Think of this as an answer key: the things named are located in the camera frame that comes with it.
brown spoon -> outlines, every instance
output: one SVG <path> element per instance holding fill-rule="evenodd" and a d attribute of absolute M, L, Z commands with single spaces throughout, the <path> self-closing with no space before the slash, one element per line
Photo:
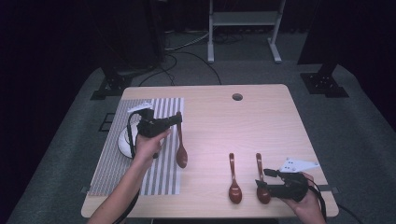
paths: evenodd
<path fill-rule="evenodd" d="M 233 164 L 233 153 L 230 153 L 230 165 L 231 165 L 231 174 L 233 177 L 233 183 L 230 186 L 229 196 L 231 202 L 233 203 L 240 203 L 242 201 L 242 190 L 239 188 L 238 184 L 236 183 L 235 179 L 235 169 Z"/>
<path fill-rule="evenodd" d="M 257 167 L 259 168 L 260 181 L 263 182 L 264 177 L 262 175 L 262 154 L 257 153 L 256 160 L 257 160 Z M 257 187 L 257 198 L 261 203 L 265 203 L 265 204 L 271 201 L 271 195 L 268 192 L 268 190 L 260 187 Z"/>
<path fill-rule="evenodd" d="M 189 160 L 189 157 L 187 155 L 186 148 L 184 148 L 184 146 L 183 146 L 181 123 L 177 123 L 176 126 L 177 126 L 177 133 L 178 133 L 178 142 L 179 142 L 179 146 L 178 146 L 178 150 L 177 150 L 177 154 L 176 154 L 176 162 L 180 168 L 185 168 L 187 166 L 187 161 Z"/>

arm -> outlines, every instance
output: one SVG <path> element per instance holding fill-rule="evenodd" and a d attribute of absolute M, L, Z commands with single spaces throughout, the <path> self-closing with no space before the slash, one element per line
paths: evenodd
<path fill-rule="evenodd" d="M 314 181 L 314 177 L 308 174 L 303 175 Z M 313 186 L 313 182 L 308 180 L 308 185 Z M 326 221 L 324 220 L 320 206 L 318 203 L 318 198 L 309 190 L 305 197 L 300 202 L 295 202 L 292 199 L 282 199 L 284 203 L 286 203 L 294 212 L 294 214 L 304 223 L 304 224 L 325 224 Z"/>
<path fill-rule="evenodd" d="M 170 130 L 167 130 L 153 138 L 137 136 L 136 155 L 131 166 L 113 192 L 92 214 L 88 223 L 113 223 L 121 216 L 139 191 L 143 177 L 153 162 L 152 156 L 160 151 L 160 140 L 169 133 Z"/>

metal rack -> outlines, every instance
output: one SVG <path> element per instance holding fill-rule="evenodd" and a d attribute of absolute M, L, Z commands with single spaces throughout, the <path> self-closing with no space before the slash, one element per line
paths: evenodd
<path fill-rule="evenodd" d="M 210 63 L 215 61 L 213 48 L 213 27 L 214 26 L 235 26 L 235 25 L 274 25 L 272 36 L 267 38 L 268 44 L 276 63 L 282 63 L 276 47 L 276 36 L 282 21 L 283 9 L 286 0 L 280 1 L 278 11 L 260 12 L 214 12 L 213 0 L 209 5 L 209 40 L 207 42 L 207 60 Z"/>

table leg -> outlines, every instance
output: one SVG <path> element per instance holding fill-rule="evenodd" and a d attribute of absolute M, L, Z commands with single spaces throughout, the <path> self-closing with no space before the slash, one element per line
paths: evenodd
<path fill-rule="evenodd" d="M 273 53 L 274 60 L 276 63 L 282 63 L 282 59 L 280 58 L 279 52 L 277 51 L 275 42 L 276 42 L 277 32 L 279 31 L 280 22 L 282 21 L 282 15 L 283 15 L 283 9 L 285 8 L 285 3 L 286 3 L 286 0 L 281 0 L 279 10 L 278 10 L 277 16 L 276 16 L 276 23 L 275 23 L 272 37 L 268 38 L 268 44 L 270 45 L 270 49 Z"/>
<path fill-rule="evenodd" d="M 207 41 L 207 61 L 213 63 L 215 55 L 213 50 L 213 0 L 209 4 L 209 38 Z"/>

hand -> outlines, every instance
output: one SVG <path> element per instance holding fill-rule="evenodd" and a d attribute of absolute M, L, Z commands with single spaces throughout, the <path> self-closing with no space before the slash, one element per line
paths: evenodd
<path fill-rule="evenodd" d="M 308 178 L 308 185 L 314 186 L 314 177 L 303 173 L 303 175 Z M 281 199 L 286 203 L 294 212 L 294 214 L 304 223 L 304 224 L 321 224 L 326 223 L 323 215 L 320 211 L 320 206 L 318 203 L 318 198 L 314 192 L 308 190 L 305 197 L 300 202 L 295 202 L 292 199 Z"/>
<path fill-rule="evenodd" d="M 134 161 L 138 160 L 143 161 L 144 163 L 152 164 L 153 155 L 155 153 L 159 153 L 161 150 L 160 141 L 170 132 L 171 130 L 168 129 L 152 138 L 147 138 L 138 134 L 136 137 L 136 155 L 134 156 Z"/>

